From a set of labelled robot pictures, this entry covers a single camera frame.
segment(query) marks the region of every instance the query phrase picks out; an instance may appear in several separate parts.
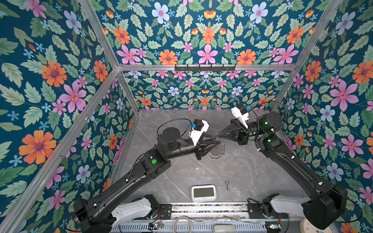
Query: pink flower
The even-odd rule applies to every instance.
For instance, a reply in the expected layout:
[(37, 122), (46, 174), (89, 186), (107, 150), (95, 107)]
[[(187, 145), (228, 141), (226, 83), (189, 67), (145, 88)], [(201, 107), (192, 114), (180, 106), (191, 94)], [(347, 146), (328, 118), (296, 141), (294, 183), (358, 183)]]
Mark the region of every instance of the pink flower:
[(57, 170), (54, 172), (54, 175), (52, 176), (52, 178), (50, 178), (50, 180), (47, 183), (47, 186), (46, 186), (47, 189), (50, 189), (50, 187), (52, 187), (53, 180), (55, 182), (61, 182), (61, 176), (58, 174), (60, 174), (64, 169), (65, 169), (64, 166), (60, 166), (57, 168)]
[(58, 210), (60, 208), (60, 203), (65, 202), (65, 198), (63, 198), (64, 195), (65, 195), (65, 191), (62, 191), (60, 193), (60, 191), (57, 190), (55, 192), (55, 196), (48, 198), (50, 202), (49, 210), (53, 209), (53, 207), (56, 207), (56, 210)]
[(332, 76), (332, 80), (329, 82), (329, 84), (331, 84), (331, 88), (334, 88), (334, 86), (338, 87), (339, 86), (339, 83), (341, 82), (342, 80), (339, 78), (339, 75), (337, 76)]
[(352, 134), (348, 136), (348, 140), (342, 138), (341, 142), (346, 145), (342, 146), (342, 151), (348, 151), (348, 154), (351, 158), (355, 157), (355, 152), (358, 154), (363, 154), (363, 150), (361, 148), (358, 148), (358, 146), (361, 146), (363, 144), (363, 141), (360, 139), (354, 141), (354, 136)]
[(339, 108), (342, 111), (345, 111), (347, 109), (347, 101), (351, 104), (357, 103), (359, 99), (356, 95), (350, 95), (354, 91), (356, 91), (358, 84), (352, 84), (346, 89), (346, 82), (341, 81), (339, 83), (339, 91), (336, 89), (333, 89), (330, 91), (330, 95), (333, 97), (336, 97), (332, 102), (330, 103), (330, 106), (337, 106), (339, 104)]
[(337, 144), (334, 141), (334, 137), (329, 137), (328, 135), (326, 136), (326, 139), (323, 139), (323, 142), (325, 142), (325, 147), (329, 147), (329, 149), (333, 149), (333, 146), (336, 146)]
[(183, 77), (186, 77), (187, 74), (184, 73), (184, 71), (172, 71), (175, 75), (173, 76), (174, 79), (179, 78), (180, 80), (183, 79)]
[(195, 83), (195, 82), (193, 82), (192, 81), (192, 79), (189, 79), (189, 81), (187, 80), (187, 81), (185, 81), (185, 86), (187, 86), (187, 87), (191, 87), (191, 86), (194, 86), (194, 84), (193, 83)]
[(309, 113), (310, 112), (310, 106), (309, 104), (305, 103), (304, 106), (302, 106), (302, 112), (304, 112), (305, 114)]
[(73, 153), (76, 152), (76, 148), (74, 146), (76, 145), (77, 142), (78, 140), (75, 140), (75, 142), (71, 145), (70, 150), (65, 155), (66, 158), (70, 157), (70, 152), (73, 152)]
[(46, 11), (46, 7), (43, 5), (39, 5), (39, 0), (28, 0), (28, 2), (25, 2), (25, 5), (32, 10), (35, 17), (39, 17), (39, 15), (43, 18), (47, 18), (44, 14), (44, 11)]
[(371, 205), (373, 201), (373, 195), (370, 187), (366, 187), (366, 190), (364, 188), (360, 188), (360, 192), (362, 192), (362, 194), (360, 194), (360, 197), (362, 199), (365, 199), (368, 205)]
[(152, 86), (157, 87), (157, 86), (159, 85), (158, 79), (157, 79), (157, 80), (153, 79), (153, 80), (150, 81), (150, 82), (151, 82), (151, 85), (152, 85)]
[(197, 52), (197, 54), (199, 56), (201, 56), (198, 63), (204, 63), (204, 62), (206, 62), (206, 64), (208, 64), (209, 62), (210, 63), (215, 63), (215, 58), (213, 58), (213, 57), (217, 55), (217, 51), (216, 50), (211, 51), (211, 45), (206, 44), (205, 45), (205, 51), (200, 50), (200, 51)]
[(225, 52), (232, 51), (232, 48), (233, 48), (232, 42), (225, 43), (224, 45), (225, 46), (223, 47), (223, 49), (225, 49)]
[(303, 75), (297, 74), (297, 77), (294, 79), (294, 87), (299, 89), (300, 86), (304, 83), (302, 79)]
[(110, 106), (108, 104), (105, 104), (105, 105), (102, 105), (104, 107), (104, 113), (106, 113), (106, 115), (110, 112)]
[(188, 44), (188, 42), (185, 42), (185, 45), (183, 45), (183, 48), (184, 48), (184, 52), (185, 52), (185, 51), (190, 52), (190, 50), (193, 49), (193, 47), (192, 47), (192, 43), (189, 43), (189, 44)]
[(256, 73), (256, 70), (246, 70), (245, 71), (245, 77), (247, 76), (249, 79), (251, 79), (252, 76), (256, 76), (257, 73)]
[(91, 142), (92, 142), (92, 140), (90, 140), (89, 137), (83, 138), (83, 143), (80, 146), (84, 147), (84, 150), (87, 150), (87, 147), (91, 148)]
[(235, 71), (229, 71), (227, 74), (227, 77), (230, 77), (231, 80), (234, 78), (238, 78), (238, 74), (241, 73), (240, 70), (235, 70)]
[(306, 97), (308, 99), (311, 98), (311, 94), (315, 93), (315, 91), (312, 90), (312, 88), (313, 88), (313, 84), (311, 84), (309, 86), (308, 86), (308, 84), (305, 85), (305, 89), (302, 91), (302, 93), (304, 93), (303, 98), (306, 98)]
[(254, 79), (254, 80), (253, 80), (253, 85), (254, 85), (254, 86), (259, 86), (260, 83), (261, 83), (261, 80), (260, 80), (260, 79)]
[(128, 62), (131, 64), (131, 65), (134, 65), (135, 62), (140, 62), (141, 59), (139, 57), (136, 57), (136, 49), (132, 48), (130, 49), (130, 51), (128, 51), (128, 48), (127, 46), (125, 46), (124, 44), (122, 44), (122, 50), (123, 51), (117, 51), (117, 54), (122, 58), (122, 63), (123, 64), (127, 64)]
[(158, 73), (156, 74), (157, 77), (161, 76), (161, 79), (164, 79), (164, 77), (168, 77), (168, 73), (167, 71), (158, 71)]
[(85, 89), (85, 85), (87, 85), (87, 81), (85, 80), (85, 77), (79, 75), (79, 79), (76, 80), (77, 83), (79, 83), (79, 87), (83, 87)]
[(62, 115), (62, 112), (66, 111), (66, 108), (64, 108), (66, 103), (61, 103), (60, 99), (57, 100), (57, 103), (53, 102), (52, 105), (54, 106), (53, 112), (58, 112), (58, 115)]
[(219, 86), (219, 87), (226, 86), (227, 85), (226, 82), (227, 82), (227, 80), (221, 79), (220, 81), (217, 82), (217, 86)]
[(68, 93), (68, 95), (62, 94), (60, 96), (60, 99), (62, 102), (65, 103), (70, 102), (68, 105), (69, 113), (72, 113), (75, 110), (75, 106), (78, 110), (82, 111), (86, 105), (85, 101), (82, 98), (85, 97), (87, 92), (85, 90), (79, 91), (79, 84), (76, 81), (72, 83), (72, 89), (67, 84), (64, 84), (63, 88)]
[(365, 179), (369, 179), (373, 176), (373, 159), (368, 159), (368, 164), (369, 165), (366, 165), (365, 163), (360, 164), (360, 167), (366, 170), (366, 172), (363, 174)]
[(273, 50), (269, 51), (269, 53), (270, 53), (269, 56), (270, 57), (275, 57), (276, 55), (279, 54), (279, 50), (280, 50), (279, 48), (274, 47)]
[(140, 55), (140, 58), (146, 57), (146, 51), (143, 51), (142, 48), (136, 49), (136, 55)]
[(284, 64), (285, 63), (285, 61), (286, 61), (286, 63), (291, 63), (292, 61), (293, 61), (293, 58), (291, 58), (292, 56), (295, 56), (295, 55), (297, 55), (298, 54), (298, 50), (294, 50), (293, 51), (293, 49), (294, 49), (294, 44), (291, 44), (289, 47), (288, 47), (288, 49), (287, 50), (285, 50), (284, 48), (280, 48), (280, 50), (279, 50), (279, 56), (277, 56), (277, 57), (275, 57), (274, 58), (274, 61), (275, 62), (278, 62), (278, 61), (280, 61), (279, 62), (279, 64)]

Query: light blue flower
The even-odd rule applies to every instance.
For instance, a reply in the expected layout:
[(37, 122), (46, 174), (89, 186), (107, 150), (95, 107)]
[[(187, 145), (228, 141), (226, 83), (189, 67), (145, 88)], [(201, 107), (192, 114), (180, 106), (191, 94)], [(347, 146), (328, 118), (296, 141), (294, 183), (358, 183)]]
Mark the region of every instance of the light blue flower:
[(34, 57), (33, 55), (33, 52), (32, 51), (28, 51), (27, 49), (24, 49), (25, 53), (23, 53), (25, 56), (27, 56), (29, 59)]
[(217, 15), (215, 21), (219, 23), (220, 20), (222, 20), (222, 15)]
[(119, 15), (118, 13), (115, 13), (115, 18), (117, 18), (117, 20), (120, 20), (121, 19), (121, 15)]
[(11, 117), (11, 121), (14, 121), (14, 119), (18, 120), (19, 113), (16, 113), (14, 110), (12, 111), (12, 114), (8, 113), (7, 116)]
[(84, 70), (83, 70), (83, 67), (80, 67), (80, 70), (79, 70), (80, 74), (83, 75), (84, 74)]
[(105, 20), (105, 22), (107, 22), (109, 19), (107, 18), (107, 15), (101, 15), (102, 16), (102, 20)]
[(48, 103), (46, 103), (44, 106), (41, 106), (42, 109), (45, 109), (45, 112), (47, 113), (48, 111), (50, 111), (50, 107), (51, 105), (48, 105)]
[(22, 161), (21, 161), (22, 156), (18, 157), (17, 155), (14, 155), (13, 158), (14, 159), (10, 160), (9, 163), (13, 163), (14, 167), (17, 167), (17, 164), (22, 163)]
[(43, 129), (43, 131), (49, 128), (48, 122), (40, 122), (40, 124), (41, 126), (39, 126), (39, 129)]
[(204, 21), (204, 19), (203, 19), (203, 15), (198, 15), (198, 19), (197, 19), (197, 20), (199, 20), (199, 22)]

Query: floral wallpaper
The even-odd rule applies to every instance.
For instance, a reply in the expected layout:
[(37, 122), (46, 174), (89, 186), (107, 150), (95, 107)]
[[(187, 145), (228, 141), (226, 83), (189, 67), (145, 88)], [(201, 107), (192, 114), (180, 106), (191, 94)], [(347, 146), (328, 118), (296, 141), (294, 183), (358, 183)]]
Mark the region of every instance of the floral wallpaper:
[[(111, 67), (77, 1), (2, 1), (0, 26), (2, 221)], [(65, 231), (72, 203), (107, 186), (133, 115), (118, 85), (107, 91), (18, 232)]]
[(168, 65), (294, 63), (328, 2), (92, 1), (122, 64)]
[[(372, 3), (343, 1), (284, 99), (289, 148), (363, 210), (358, 221), (337, 224), (343, 233), (373, 230)], [(338, 221), (360, 216), (352, 202), (346, 208)]]

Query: orange flower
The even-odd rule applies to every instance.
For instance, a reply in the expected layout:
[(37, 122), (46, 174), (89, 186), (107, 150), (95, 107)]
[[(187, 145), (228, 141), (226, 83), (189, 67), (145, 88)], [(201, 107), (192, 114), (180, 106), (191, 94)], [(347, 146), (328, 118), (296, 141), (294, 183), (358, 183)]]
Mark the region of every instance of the orange flower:
[(313, 15), (314, 12), (315, 12), (314, 10), (309, 10), (309, 11), (307, 11), (307, 13), (305, 14), (305, 17), (306, 17), (306, 18), (311, 17), (311, 16)]
[(115, 149), (117, 142), (118, 142), (118, 137), (115, 134), (113, 134), (109, 140), (109, 148)]
[(109, 17), (109, 18), (114, 18), (114, 13), (112, 12), (112, 11), (109, 11), (109, 10), (107, 10), (107, 11), (105, 11), (106, 12), (106, 15)]
[(143, 98), (143, 99), (141, 100), (141, 103), (142, 103), (143, 105), (145, 105), (145, 106), (150, 106), (150, 105), (151, 105), (151, 101), (150, 101), (150, 99), (148, 99), (148, 98)]
[(303, 144), (304, 144), (304, 138), (303, 138), (303, 136), (300, 135), (300, 134), (297, 134), (297, 135), (295, 136), (295, 138), (294, 138), (294, 142), (295, 142), (295, 144), (296, 144), (298, 147), (303, 146)]
[(357, 233), (356, 228), (352, 228), (352, 225), (349, 223), (342, 223), (341, 231), (343, 233)]
[(103, 192), (108, 188), (108, 185), (109, 185), (109, 183), (110, 183), (110, 178), (108, 178), (106, 181), (105, 181), (105, 183), (104, 183), (104, 189), (102, 190)]
[(291, 30), (289, 32), (289, 35), (286, 37), (286, 39), (288, 40), (289, 44), (290, 43), (294, 44), (295, 42), (301, 39), (301, 36), (303, 36), (303, 34), (304, 34), (303, 27), (301, 28), (296, 27), (294, 28), (294, 30)]
[(373, 61), (368, 61), (368, 63), (362, 62), (359, 64), (359, 67), (356, 67), (354, 70), (354, 75), (352, 76), (353, 80), (356, 80), (357, 83), (363, 82), (364, 84), (369, 82), (370, 78), (373, 78)]
[(65, 68), (61, 67), (61, 64), (56, 62), (48, 62), (48, 66), (41, 68), (44, 72), (41, 73), (43, 79), (47, 80), (47, 83), (51, 86), (59, 87), (60, 84), (64, 84), (68, 77), (66, 76)]
[(129, 128), (132, 127), (132, 123), (133, 123), (133, 122), (134, 122), (134, 119), (133, 119), (133, 118), (129, 120), (129, 125), (128, 125)]
[(107, 76), (106, 65), (102, 61), (94, 62), (93, 71), (96, 72), (96, 78), (103, 82)]
[(202, 100), (201, 100), (201, 104), (203, 104), (203, 105), (208, 105), (209, 104), (209, 99), (207, 99), (207, 98), (203, 98)]
[(246, 52), (242, 51), (240, 55), (237, 57), (237, 64), (239, 65), (248, 65), (252, 64), (255, 61), (256, 57), (254, 57), (256, 53), (251, 51), (251, 49), (247, 49)]
[(47, 132), (44, 135), (43, 130), (35, 130), (34, 136), (31, 134), (26, 135), (22, 142), (26, 145), (19, 147), (19, 155), (27, 155), (23, 160), (32, 164), (36, 159), (36, 164), (41, 164), (46, 161), (52, 154), (52, 148), (56, 147), (56, 140), (52, 140), (53, 135)]
[(214, 41), (215, 32), (213, 32), (212, 28), (206, 28), (202, 33), (202, 36), (203, 41), (206, 42), (206, 44), (209, 44), (211, 41)]
[(305, 72), (306, 80), (309, 82), (315, 81), (315, 79), (318, 79), (321, 72), (321, 63), (319, 61), (313, 61), (311, 64), (307, 66), (307, 70)]
[(198, 34), (198, 29), (194, 28), (194, 29), (192, 30), (192, 34), (193, 34), (193, 35), (197, 35), (197, 34)]
[(227, 30), (225, 28), (221, 28), (220, 31), (219, 31), (219, 33), (221, 35), (225, 35), (225, 34), (227, 34)]
[(205, 11), (203, 13), (203, 15), (206, 17), (206, 19), (213, 19), (215, 16), (216, 16), (216, 11), (212, 10), (212, 11)]
[(262, 98), (262, 99), (259, 100), (258, 104), (259, 104), (259, 105), (265, 105), (265, 104), (267, 104), (268, 102), (269, 102), (269, 99), (266, 98), (266, 97), (264, 97), (264, 98)]
[(28, 44), (28, 47), (29, 47), (32, 51), (36, 52), (35, 47), (34, 47), (32, 44)]
[(176, 65), (178, 57), (176, 57), (174, 51), (169, 51), (168, 49), (162, 51), (159, 57), (159, 61), (162, 62), (162, 65)]
[(120, 41), (122, 44), (129, 44), (131, 37), (129, 37), (127, 30), (123, 30), (123, 28), (115, 28), (114, 29), (114, 36), (117, 41)]

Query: small blue flower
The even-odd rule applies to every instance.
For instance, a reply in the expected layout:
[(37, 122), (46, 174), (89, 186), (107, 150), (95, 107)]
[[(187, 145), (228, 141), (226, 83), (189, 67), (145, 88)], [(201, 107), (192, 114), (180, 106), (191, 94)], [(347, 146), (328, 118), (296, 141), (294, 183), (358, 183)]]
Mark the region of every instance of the small blue flower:
[(39, 129), (43, 129), (43, 131), (46, 130), (46, 128), (49, 128), (48, 122), (40, 122), (41, 126), (39, 126)]
[(62, 182), (67, 181), (68, 178), (69, 178), (69, 176), (70, 176), (70, 175), (68, 175), (68, 173), (66, 172), (66, 174), (62, 176), (62, 178), (63, 178)]
[(170, 17), (175, 16), (175, 12), (173, 10), (170, 10), (170, 12), (168, 12), (168, 14), (170, 15)]
[(198, 19), (197, 20), (199, 20), (200, 22), (204, 21), (203, 15), (198, 15)]
[(219, 23), (220, 20), (222, 20), (222, 15), (217, 15), (215, 21)]
[(45, 112), (47, 113), (48, 111), (50, 111), (50, 107), (51, 105), (48, 105), (47, 103), (44, 105), (44, 106), (41, 106), (42, 109), (45, 109)]
[(107, 18), (107, 15), (101, 15), (102, 16), (102, 20), (105, 20), (105, 22), (107, 22), (109, 19)]
[(56, 190), (58, 189), (58, 184), (57, 184), (56, 182), (54, 183), (52, 189), (53, 189), (54, 191), (56, 191)]
[(23, 53), (25, 56), (27, 56), (29, 59), (34, 57), (33, 55), (33, 52), (32, 51), (28, 51), (27, 49), (24, 49), (25, 53)]
[(58, 5), (58, 3), (56, 3), (55, 8), (56, 8), (58, 11), (62, 11), (62, 7), (61, 7), (60, 5)]
[(117, 18), (117, 20), (120, 20), (121, 19), (121, 15), (119, 15), (118, 13), (115, 13), (115, 18)]
[(12, 114), (8, 113), (7, 116), (11, 117), (11, 121), (14, 121), (14, 119), (18, 120), (19, 118), (17, 116), (19, 116), (19, 113), (16, 114), (16, 112), (13, 110), (12, 111)]
[(80, 74), (83, 75), (84, 74), (84, 70), (83, 70), (83, 67), (80, 67), (80, 70), (79, 70)]
[(18, 157), (17, 155), (14, 155), (13, 158), (14, 159), (10, 160), (9, 163), (13, 163), (14, 167), (17, 167), (17, 164), (22, 163), (22, 161), (21, 161), (22, 156)]

